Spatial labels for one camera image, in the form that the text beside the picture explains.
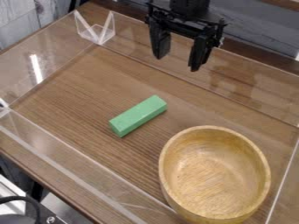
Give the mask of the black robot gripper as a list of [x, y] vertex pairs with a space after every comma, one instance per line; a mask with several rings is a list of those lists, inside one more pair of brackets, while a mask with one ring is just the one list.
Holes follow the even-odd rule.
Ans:
[[172, 34], [194, 39], [189, 67], [197, 72], [208, 63], [213, 47], [224, 40], [225, 18], [210, 10], [212, 0], [149, 0], [146, 23], [154, 56], [161, 60], [172, 51]]

